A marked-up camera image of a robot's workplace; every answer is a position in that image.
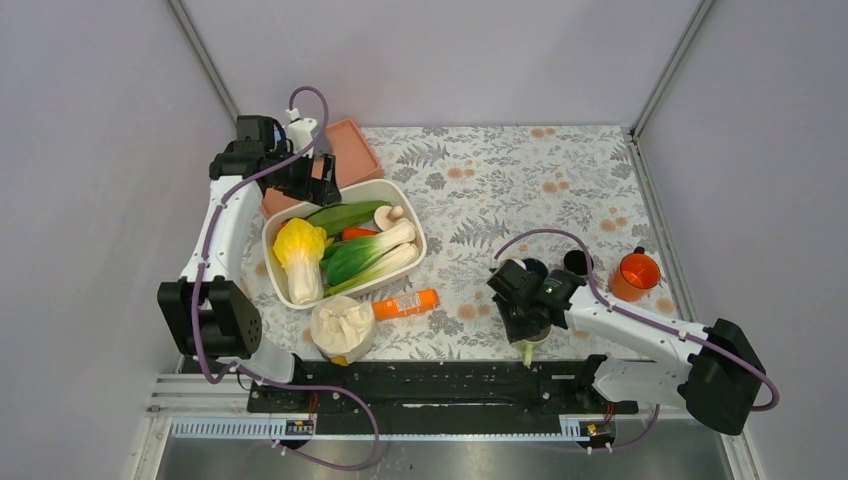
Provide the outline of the navy round cup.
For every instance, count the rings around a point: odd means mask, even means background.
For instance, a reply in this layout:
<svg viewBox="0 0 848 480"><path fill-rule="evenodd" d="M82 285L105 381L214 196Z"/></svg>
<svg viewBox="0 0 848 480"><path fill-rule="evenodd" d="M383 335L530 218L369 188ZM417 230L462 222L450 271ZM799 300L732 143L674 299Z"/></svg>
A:
<svg viewBox="0 0 848 480"><path fill-rule="evenodd" d="M549 271L548 267L545 265L545 263L538 260L538 259L525 258L525 259L522 259L521 262L523 263L524 268L529 273L531 273L532 275L535 275L539 278L546 279L548 277L549 273L550 273L550 271Z"/></svg>

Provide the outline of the light green mug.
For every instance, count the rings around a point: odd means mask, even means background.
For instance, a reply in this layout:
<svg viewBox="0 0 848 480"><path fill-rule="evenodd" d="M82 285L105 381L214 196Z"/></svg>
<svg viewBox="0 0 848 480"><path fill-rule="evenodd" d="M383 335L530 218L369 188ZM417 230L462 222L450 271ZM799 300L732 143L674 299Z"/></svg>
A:
<svg viewBox="0 0 848 480"><path fill-rule="evenodd" d="M526 339L513 342L511 346L521 353L522 364L526 368L530 368L533 363L534 352L543 345L551 333L551 327L543 328L539 334Z"/></svg>

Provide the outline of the dark brown mug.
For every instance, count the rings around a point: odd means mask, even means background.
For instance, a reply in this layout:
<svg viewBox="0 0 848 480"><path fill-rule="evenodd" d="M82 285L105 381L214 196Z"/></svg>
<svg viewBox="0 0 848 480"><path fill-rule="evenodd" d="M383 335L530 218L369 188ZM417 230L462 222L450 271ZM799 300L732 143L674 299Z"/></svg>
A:
<svg viewBox="0 0 848 480"><path fill-rule="evenodd" d="M593 259L584 251L574 249L564 255L563 267L574 275L587 278L594 269L594 263Z"/></svg>

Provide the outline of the orange mug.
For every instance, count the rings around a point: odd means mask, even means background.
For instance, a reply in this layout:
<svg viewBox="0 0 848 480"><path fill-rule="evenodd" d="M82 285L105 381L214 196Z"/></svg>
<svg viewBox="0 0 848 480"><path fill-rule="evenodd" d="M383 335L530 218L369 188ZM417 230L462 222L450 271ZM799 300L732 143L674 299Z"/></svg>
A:
<svg viewBox="0 0 848 480"><path fill-rule="evenodd" d="M610 276L610 293L626 302L637 302L646 296L661 280L658 263L646 250L637 246L625 255Z"/></svg>

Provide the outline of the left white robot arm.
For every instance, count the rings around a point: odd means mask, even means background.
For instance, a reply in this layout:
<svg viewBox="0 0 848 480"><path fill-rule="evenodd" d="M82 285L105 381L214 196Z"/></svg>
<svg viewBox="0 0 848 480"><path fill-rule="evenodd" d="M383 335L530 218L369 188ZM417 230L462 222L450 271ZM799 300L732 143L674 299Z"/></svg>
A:
<svg viewBox="0 0 848 480"><path fill-rule="evenodd" d="M178 351L194 357L217 384L213 362L272 385L272 398L288 411L309 401L310 385L295 374L298 357L264 337L258 309L241 286L248 230L267 189L318 206L341 199L335 158L323 154L314 177L315 145L325 125L295 109L288 123L261 115L236 121L236 138L209 165L210 198L190 260L175 281L163 282L157 303Z"/></svg>

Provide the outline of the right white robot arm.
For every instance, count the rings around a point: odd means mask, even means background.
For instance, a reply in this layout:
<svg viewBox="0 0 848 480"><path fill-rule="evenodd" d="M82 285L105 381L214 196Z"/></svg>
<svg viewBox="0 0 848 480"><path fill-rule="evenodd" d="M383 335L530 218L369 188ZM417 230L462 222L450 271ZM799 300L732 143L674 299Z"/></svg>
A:
<svg viewBox="0 0 848 480"><path fill-rule="evenodd" d="M641 354L639 360L587 357L573 386L583 410L597 412L620 402L669 406L716 432L736 436L755 409L766 372L733 322L718 319L706 326L622 308L586 278L564 270L541 276L513 259L492 269L486 283L511 342L558 327Z"/></svg>

